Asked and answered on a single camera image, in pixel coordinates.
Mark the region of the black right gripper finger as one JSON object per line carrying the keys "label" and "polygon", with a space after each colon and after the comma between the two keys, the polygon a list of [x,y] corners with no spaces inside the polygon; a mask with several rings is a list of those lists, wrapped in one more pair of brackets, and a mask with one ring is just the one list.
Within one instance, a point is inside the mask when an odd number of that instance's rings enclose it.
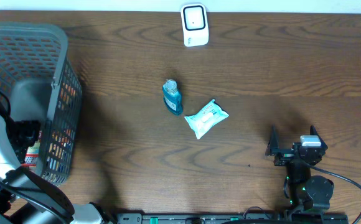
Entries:
{"label": "black right gripper finger", "polygon": [[315,135],[319,138],[320,142],[321,142],[321,147],[327,147],[327,144],[324,142],[324,140],[320,137],[320,135],[318,134],[316,128],[314,127],[314,125],[310,126],[310,134],[311,135]]}
{"label": "black right gripper finger", "polygon": [[266,150],[267,151],[278,151],[279,150],[278,135],[277,135],[275,126],[271,127],[270,140],[268,142]]}

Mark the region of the yellow snack bag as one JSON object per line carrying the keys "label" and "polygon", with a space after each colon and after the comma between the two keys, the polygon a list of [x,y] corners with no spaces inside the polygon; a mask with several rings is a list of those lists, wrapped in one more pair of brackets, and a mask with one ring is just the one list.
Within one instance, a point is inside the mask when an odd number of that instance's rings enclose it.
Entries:
{"label": "yellow snack bag", "polygon": [[39,148],[40,148],[39,141],[35,142],[33,146],[28,147],[24,162],[22,163],[22,166],[35,167],[37,165],[37,160],[38,160],[38,156],[39,156]]}

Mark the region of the light blue wet wipes pack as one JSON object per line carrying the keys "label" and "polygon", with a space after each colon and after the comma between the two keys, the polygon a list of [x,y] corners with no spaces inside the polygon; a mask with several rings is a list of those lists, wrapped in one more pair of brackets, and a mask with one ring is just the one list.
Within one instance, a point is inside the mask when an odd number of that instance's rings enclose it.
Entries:
{"label": "light blue wet wipes pack", "polygon": [[185,120],[196,138],[200,139],[212,127],[228,117],[229,114],[216,104],[215,99],[212,99],[197,114],[186,116]]}

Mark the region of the blue mouthwash bottle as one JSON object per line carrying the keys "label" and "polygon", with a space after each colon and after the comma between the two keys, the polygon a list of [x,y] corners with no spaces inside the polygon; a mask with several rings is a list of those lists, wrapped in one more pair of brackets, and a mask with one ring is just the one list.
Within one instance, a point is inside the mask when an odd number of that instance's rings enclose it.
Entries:
{"label": "blue mouthwash bottle", "polygon": [[177,87],[177,82],[172,79],[167,79],[162,86],[163,100],[167,109],[175,114],[180,115],[183,112],[182,109],[182,95]]}

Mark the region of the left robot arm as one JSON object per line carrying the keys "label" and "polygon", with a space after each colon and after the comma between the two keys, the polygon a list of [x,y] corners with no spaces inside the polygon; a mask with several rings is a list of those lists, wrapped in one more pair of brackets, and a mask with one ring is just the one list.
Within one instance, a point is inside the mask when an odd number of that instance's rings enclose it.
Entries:
{"label": "left robot arm", "polygon": [[36,142],[38,121],[15,122],[0,101],[0,223],[116,223],[95,203],[73,205],[56,186],[21,166]]}

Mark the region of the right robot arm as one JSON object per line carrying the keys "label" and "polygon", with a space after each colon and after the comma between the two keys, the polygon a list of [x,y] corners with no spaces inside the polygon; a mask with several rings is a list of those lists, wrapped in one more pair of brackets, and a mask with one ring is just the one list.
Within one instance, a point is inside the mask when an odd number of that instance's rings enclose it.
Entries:
{"label": "right robot arm", "polygon": [[296,221],[310,215],[321,217],[329,209],[333,181],[311,174],[327,149],[314,126],[310,127],[309,135],[300,136],[300,140],[292,143],[290,148],[280,148],[276,129],[271,128],[265,154],[274,157],[275,166],[286,168],[283,190],[286,198],[290,199],[291,208],[284,212],[285,219]]}

